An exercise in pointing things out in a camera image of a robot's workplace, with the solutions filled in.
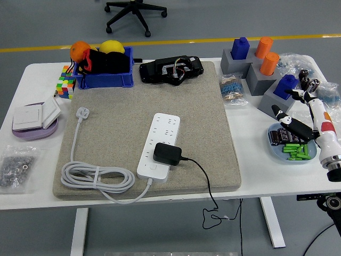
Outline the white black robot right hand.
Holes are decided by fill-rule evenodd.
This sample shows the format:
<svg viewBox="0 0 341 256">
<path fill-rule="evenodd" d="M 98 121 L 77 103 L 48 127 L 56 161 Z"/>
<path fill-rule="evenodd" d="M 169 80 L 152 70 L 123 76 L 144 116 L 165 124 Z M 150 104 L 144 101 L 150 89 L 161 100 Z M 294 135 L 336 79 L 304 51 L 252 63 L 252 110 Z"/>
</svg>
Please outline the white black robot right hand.
<svg viewBox="0 0 341 256">
<path fill-rule="evenodd" d="M 340 142 L 323 102 L 307 91 L 285 90 L 285 92 L 290 94 L 293 99 L 299 100 L 309 107 L 313 127 L 310 128 L 301 121 L 288 116 L 277 105 L 272 105 L 275 118 L 282 127 L 304 141 L 314 140 L 320 148 L 319 161 L 324 168 L 339 160 Z"/>
</svg>

